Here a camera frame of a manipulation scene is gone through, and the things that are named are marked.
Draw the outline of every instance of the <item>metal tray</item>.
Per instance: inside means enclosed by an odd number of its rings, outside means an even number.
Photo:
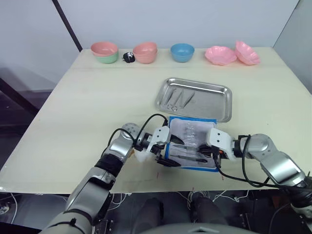
[[[225,123],[232,117],[232,92],[222,85],[169,78],[164,81],[155,105],[167,113]]]

